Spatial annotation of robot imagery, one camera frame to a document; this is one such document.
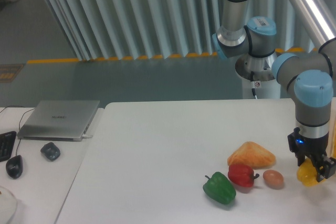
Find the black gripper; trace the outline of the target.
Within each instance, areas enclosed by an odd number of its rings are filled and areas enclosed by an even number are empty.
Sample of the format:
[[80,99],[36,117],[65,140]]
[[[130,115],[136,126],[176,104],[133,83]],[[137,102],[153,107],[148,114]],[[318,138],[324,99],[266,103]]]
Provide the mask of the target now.
[[288,135],[289,149],[295,154],[298,166],[301,166],[306,157],[312,161],[313,167],[317,171],[316,181],[321,182],[335,174],[335,158],[327,157],[329,134],[323,137],[308,138],[301,135],[299,127],[294,128]]

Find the white striped sleeve forearm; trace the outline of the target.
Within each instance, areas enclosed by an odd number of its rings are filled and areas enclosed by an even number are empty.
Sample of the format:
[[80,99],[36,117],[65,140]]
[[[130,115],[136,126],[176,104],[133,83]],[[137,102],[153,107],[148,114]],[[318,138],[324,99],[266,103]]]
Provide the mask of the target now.
[[17,199],[11,191],[1,186],[1,223],[8,223],[17,209]]

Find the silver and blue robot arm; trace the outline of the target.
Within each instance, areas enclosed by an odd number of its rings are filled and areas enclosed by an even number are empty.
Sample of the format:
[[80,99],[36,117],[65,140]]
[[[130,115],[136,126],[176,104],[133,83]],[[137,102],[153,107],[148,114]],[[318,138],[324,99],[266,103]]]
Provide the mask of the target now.
[[213,35],[221,58],[238,56],[236,73],[249,82],[277,82],[295,104],[296,127],[288,135],[291,152],[302,164],[310,159],[318,182],[335,173],[327,154],[333,84],[335,19],[323,0],[288,0],[318,52],[301,57],[276,53],[280,26],[276,20],[247,18],[250,0],[223,0],[221,25]]

